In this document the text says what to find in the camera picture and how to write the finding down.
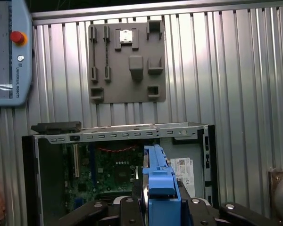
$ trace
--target emergency stop button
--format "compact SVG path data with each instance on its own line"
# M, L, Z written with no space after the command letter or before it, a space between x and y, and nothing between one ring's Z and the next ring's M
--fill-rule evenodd
M10 34L10 40L17 45L24 45L26 43L26 37L21 32L12 32Z

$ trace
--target black computer case side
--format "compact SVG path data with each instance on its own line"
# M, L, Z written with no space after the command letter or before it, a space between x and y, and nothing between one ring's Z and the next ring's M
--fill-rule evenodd
M35 143L33 136L22 137L23 165L25 179L25 197L27 225L39 226L37 177L38 166L35 157Z
M210 149L210 160L211 160L211 175L212 175L212 206L215 209L219 208L219 184L218 184L218 159L216 149L216 131L215 126L208 126L209 136L209 149Z

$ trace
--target pcie slot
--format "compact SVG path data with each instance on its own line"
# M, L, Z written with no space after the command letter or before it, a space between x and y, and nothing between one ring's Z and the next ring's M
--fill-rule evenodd
M80 177L80 155L79 155L79 145L74 145L74 161L75 161L75 177Z

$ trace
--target white label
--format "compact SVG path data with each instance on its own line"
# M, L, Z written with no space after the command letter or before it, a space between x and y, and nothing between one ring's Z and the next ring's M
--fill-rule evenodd
M182 181L190 197L195 197L193 160L190 158L171 159L176 180Z
M119 40L121 42L131 42L131 41L133 41L133 32L131 30L120 30Z

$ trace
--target wall mount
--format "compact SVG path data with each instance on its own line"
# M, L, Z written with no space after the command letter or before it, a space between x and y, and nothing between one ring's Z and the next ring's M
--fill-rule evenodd
M163 33L160 20L90 25L90 100L94 103L165 101Z

